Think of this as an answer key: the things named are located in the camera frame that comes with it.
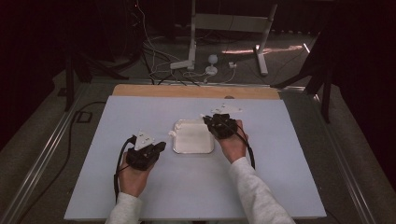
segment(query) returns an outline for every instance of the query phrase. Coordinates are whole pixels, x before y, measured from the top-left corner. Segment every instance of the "human hand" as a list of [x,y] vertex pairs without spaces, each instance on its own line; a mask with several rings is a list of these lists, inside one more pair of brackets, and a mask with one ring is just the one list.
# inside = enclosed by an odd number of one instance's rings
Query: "human hand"
[[[236,121],[236,124],[239,126],[237,132],[242,137],[245,137],[242,131],[243,130],[242,120],[238,119]],[[245,145],[245,143],[236,134],[233,134],[233,136],[229,138],[217,139],[217,140],[220,143],[224,156],[227,158],[227,160],[230,163],[233,163],[234,161],[242,157],[246,157],[247,145]]]
[[120,179],[120,191],[122,193],[130,194],[135,196],[136,198],[143,192],[146,187],[149,172],[154,167],[152,164],[147,171],[139,171],[130,166],[126,162],[126,152],[122,157],[122,164],[120,166],[120,170],[124,167],[127,167],[120,171],[119,179]]

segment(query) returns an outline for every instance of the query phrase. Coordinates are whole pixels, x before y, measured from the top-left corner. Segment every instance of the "floor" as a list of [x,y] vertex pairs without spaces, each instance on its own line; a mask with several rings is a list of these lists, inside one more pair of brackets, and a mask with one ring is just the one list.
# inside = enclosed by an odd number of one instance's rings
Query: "floor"
[[[96,101],[105,101],[119,83],[163,85],[242,85],[267,86],[296,75],[312,49],[315,38],[300,34],[270,34],[265,60],[269,74],[259,74],[252,46],[260,41],[260,35],[240,33],[201,33],[197,39],[196,67],[194,73],[181,69],[171,74],[169,62],[185,60],[188,56],[189,38],[180,36],[175,41],[157,35],[149,35],[145,42],[148,67],[155,73],[149,76],[143,58],[120,74],[127,81],[114,80],[98,71],[90,84],[78,84],[76,108]],[[151,49],[156,49],[156,56]],[[208,77],[203,75],[209,66],[207,58],[218,55],[215,66],[219,72]],[[229,62],[236,63],[230,69]],[[304,87],[309,77],[294,83]],[[104,106],[90,105],[93,113],[87,124],[74,123],[73,129],[58,127],[60,120],[67,120],[64,113],[65,99],[57,96],[64,87],[64,72],[54,78],[56,88],[37,111],[21,127],[0,152],[0,214],[5,214],[22,181],[36,158],[48,144],[53,144],[50,160],[43,173],[35,179],[35,189],[30,192],[24,206],[21,223],[74,223],[64,220],[64,211],[76,184],[79,170],[88,152],[97,123]],[[396,223],[396,195],[380,170],[356,121],[347,109],[339,90],[332,86],[330,103],[331,124],[323,122],[316,110],[316,98],[301,92],[302,88],[282,91],[290,118],[311,168],[318,191],[327,209],[328,216],[318,219],[299,219],[297,223]],[[54,130],[59,138],[50,141]],[[42,194],[51,180],[61,170],[71,148],[70,160],[54,183]]]

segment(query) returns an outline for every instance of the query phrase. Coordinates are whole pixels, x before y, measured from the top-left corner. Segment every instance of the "white stand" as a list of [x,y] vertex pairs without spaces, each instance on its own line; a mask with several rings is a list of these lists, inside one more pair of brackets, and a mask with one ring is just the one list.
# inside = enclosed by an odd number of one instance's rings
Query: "white stand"
[[215,15],[215,14],[196,14],[195,0],[192,0],[191,9],[191,42],[189,59],[179,63],[171,63],[171,69],[187,67],[188,70],[194,70],[195,63],[195,29],[209,29],[209,30],[229,30],[242,32],[262,33],[262,42],[260,45],[254,47],[257,55],[260,73],[263,76],[268,74],[267,65],[264,60],[264,46],[271,30],[272,22],[274,20],[277,5],[271,6],[270,14],[267,18],[264,17],[247,17],[247,16],[231,16],[231,15]]

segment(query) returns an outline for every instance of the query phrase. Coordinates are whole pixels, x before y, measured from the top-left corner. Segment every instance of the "white long sleeve shirt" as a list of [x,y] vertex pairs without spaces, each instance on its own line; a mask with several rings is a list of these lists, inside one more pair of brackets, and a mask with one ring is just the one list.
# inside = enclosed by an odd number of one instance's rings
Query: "white long sleeve shirt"
[[[229,174],[236,185],[249,224],[289,224],[293,219],[276,201],[268,186],[256,175],[247,158],[233,162]],[[120,193],[106,224],[138,223],[142,202]]]

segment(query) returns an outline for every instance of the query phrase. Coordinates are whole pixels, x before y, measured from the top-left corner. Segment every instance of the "white board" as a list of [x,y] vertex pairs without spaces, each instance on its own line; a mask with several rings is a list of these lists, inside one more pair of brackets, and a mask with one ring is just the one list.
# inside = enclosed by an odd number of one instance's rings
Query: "white board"
[[113,175],[123,143],[140,130],[166,142],[140,195],[142,219],[229,219],[245,214],[219,144],[209,154],[177,154],[168,135],[180,119],[227,104],[241,119],[259,177],[292,217],[325,217],[315,182],[282,100],[110,96],[65,213],[106,219],[115,205]]

